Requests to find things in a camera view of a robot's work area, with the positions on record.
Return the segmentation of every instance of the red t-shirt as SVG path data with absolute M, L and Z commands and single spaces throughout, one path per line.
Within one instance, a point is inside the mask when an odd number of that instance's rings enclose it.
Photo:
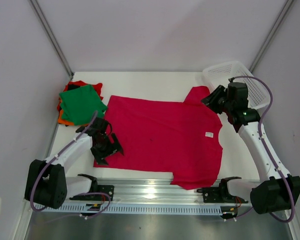
M 171 184 L 187 190 L 210 187 L 219 174 L 222 127 L 217 114 L 201 103 L 207 87 L 193 87 L 184 102 L 111 96 L 105 119 L 112 124 L 124 155 L 106 158 L 109 166 L 172 172 Z

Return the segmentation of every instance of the metal floor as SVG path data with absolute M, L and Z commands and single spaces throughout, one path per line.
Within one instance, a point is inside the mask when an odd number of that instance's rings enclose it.
M 84 220 L 69 213 L 33 213 L 26 240 L 291 240 L 287 224 L 251 211 L 237 222 L 219 216 L 110 214 Z

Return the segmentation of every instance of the clothing tag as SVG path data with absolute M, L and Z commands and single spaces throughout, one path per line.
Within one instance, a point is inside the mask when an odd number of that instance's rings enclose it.
M 213 138 L 214 137 L 214 133 L 206 131 L 205 132 L 205 136 L 208 137 L 208 138 Z

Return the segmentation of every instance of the white table surface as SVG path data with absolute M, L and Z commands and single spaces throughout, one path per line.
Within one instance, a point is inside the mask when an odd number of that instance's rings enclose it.
M 192 87 L 203 86 L 201 72 L 76 72 L 73 81 L 88 84 L 103 83 L 101 95 L 107 105 L 111 95 L 146 100 L 183 102 Z M 222 128 L 219 142 L 223 147 L 218 179 L 238 176 L 246 180 L 259 180 L 256 165 L 243 140 L 227 121 L 219 116 Z M 58 125 L 52 146 L 57 153 L 73 139 L 77 126 Z M 68 177 L 88 174 L 97 178 L 112 179 L 172 179 L 171 172 L 149 172 L 115 168 L 93 167 L 94 158 L 90 151 L 84 153 L 66 173 Z

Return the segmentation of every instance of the cable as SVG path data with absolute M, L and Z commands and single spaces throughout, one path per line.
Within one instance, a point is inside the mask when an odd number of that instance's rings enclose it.
M 104 204 L 105 201 L 106 201 L 106 197 L 104 195 L 102 195 L 101 198 L 102 198 L 102 203 L 101 204 Z
M 236 197 L 234 198 L 234 200 L 235 200 L 235 208 L 237 209 L 237 208 L 238 208 L 238 197 L 236 196 Z
M 251 210 L 253 209 L 253 207 L 250 207 L 250 209 L 244 213 L 242 213 L 241 215 L 237 216 L 236 219 L 241 218 L 243 216 L 245 216 L 247 213 L 249 213 Z
M 58 159 L 58 157 L 64 152 L 66 151 L 72 144 L 74 144 L 87 130 L 88 128 L 90 128 L 90 126 L 92 125 L 92 123 L 95 121 L 95 119 L 97 118 L 97 115 L 98 115 L 98 111 L 95 111 L 93 116 L 92 116 L 92 120 L 90 121 L 90 123 L 88 124 L 88 126 L 86 126 L 84 128 L 84 130 L 82 132 L 80 132 L 80 134 L 75 137 L 71 142 L 69 142 L 65 147 L 63 147 L 43 168 L 42 170 L 40 171 L 40 173 L 38 174 L 38 177 L 36 178 L 34 184 L 33 184 L 33 187 L 32 187 L 32 190 L 31 190 L 31 194 L 30 194 L 30 206 L 32 208 L 33 211 L 35 212 L 41 212 L 43 211 L 44 209 L 46 209 L 47 207 L 44 206 L 43 208 L 36 208 L 35 207 L 35 204 L 34 204 L 34 197 L 35 197 L 35 192 L 36 192 L 36 189 L 37 189 L 37 186 L 38 186 L 38 183 L 39 181 L 41 180 L 44 172 L 47 170 L 47 168 L 55 161 Z
M 241 200 L 240 200 L 240 198 L 239 198 L 238 196 L 236 196 L 235 198 L 236 198 L 235 202 L 237 202 L 237 200 L 238 200 L 238 202 L 239 202 L 239 204 L 240 204 L 239 206 L 236 207 L 236 208 L 238 209 L 238 208 L 241 207 L 242 202 L 241 202 Z
M 265 118 L 267 112 L 269 111 L 269 109 L 270 109 L 270 107 L 271 107 L 273 101 L 274 101 L 274 96 L 273 96 L 273 94 L 272 94 L 270 88 L 268 87 L 268 85 L 267 85 L 266 83 L 264 83 L 261 79 L 255 77 L 255 76 L 235 76 L 235 77 L 232 77 L 232 78 L 230 78 L 230 79 L 231 79 L 231 80 L 234 80 L 234 79 L 246 79 L 246 78 L 257 80 L 259 83 L 261 83 L 261 84 L 266 88 L 266 90 L 268 91 L 268 93 L 269 93 L 269 95 L 270 95 L 270 103 L 269 103 L 269 105 L 267 106 L 267 108 L 265 109 L 264 113 L 262 114 L 262 116 L 261 116 L 261 118 L 260 118 L 260 121 L 259 121 L 259 123 L 258 123 L 258 131 L 259 131 L 259 137 L 260 137 L 260 139 L 261 139 L 261 142 L 262 142 L 262 144 L 263 144 L 263 146 L 264 146 L 264 148 L 265 148 L 265 151 L 266 151 L 267 154 L 269 155 L 269 158 L 270 158 L 271 162 L 273 163 L 273 165 L 274 165 L 274 167 L 275 167 L 276 169 L 279 169 L 279 165 L 277 164 L 276 160 L 274 159 L 274 156 L 271 154 L 271 151 L 270 151 L 270 149 L 269 149 L 269 147 L 268 147 L 266 141 L 265 141 L 264 138 L 262 137 L 263 134 L 262 134 L 262 128 L 261 128 L 261 127 L 262 127 L 262 122 L 264 121 L 264 118 Z M 291 189 L 290 189 L 290 187 L 289 187 L 288 181 L 287 181 L 287 179 L 285 178 L 284 174 L 282 173 L 281 170 L 278 170 L 277 172 L 279 173 L 280 177 L 282 178 L 282 180 L 283 180 L 283 182 L 284 182 L 284 185 L 285 185 L 285 187 L 286 187 L 286 190 L 287 190 L 287 192 L 288 192 L 289 199 L 290 199 L 290 203 L 291 203 L 291 214 L 290 214 L 290 217 L 289 217 L 288 219 L 286 219 L 286 220 L 277 217 L 277 216 L 276 216 L 274 213 L 272 213 L 272 212 L 270 213 L 270 215 L 271 215 L 272 217 L 274 217 L 276 220 L 278 220 L 279 222 L 282 222 L 282 223 L 289 223 L 289 222 L 292 221 L 292 219 L 293 219 L 294 216 L 295 216 L 295 212 L 296 212 L 296 209 L 295 209 L 295 201 L 294 201 L 294 198 L 293 198 Z
M 108 204 L 104 207 L 104 209 L 98 211 L 97 213 L 93 214 L 93 215 L 90 215 L 90 216 L 85 216 L 83 215 L 82 213 L 80 213 L 79 215 L 77 213 L 73 213 L 73 214 L 67 214 L 67 215 L 63 215 L 63 216 L 60 216 L 60 217 L 57 217 L 57 218 L 54 218 L 52 220 L 49 220 L 49 221 L 45 221 L 43 222 L 43 224 L 49 224 L 49 223 L 52 223 L 54 221 L 57 221 L 57 220 L 60 220 L 60 219 L 64 219 L 64 218 L 68 218 L 68 217 L 73 217 L 73 216 L 79 216 L 79 217 L 82 217 L 84 218 L 85 220 L 87 219 L 92 219 L 98 215 L 100 215 L 101 213 L 103 213 L 104 211 L 106 211 L 111 203 L 111 197 L 106 194 L 106 193 L 103 193 L 103 192 L 88 192 L 88 193 L 81 193 L 77 196 L 84 196 L 84 195 L 101 195 L 102 197 L 107 197 L 108 198 Z
M 109 127 L 110 127 L 110 132 L 107 134 L 108 137 L 112 134 L 112 125 L 110 122 L 109 122 Z

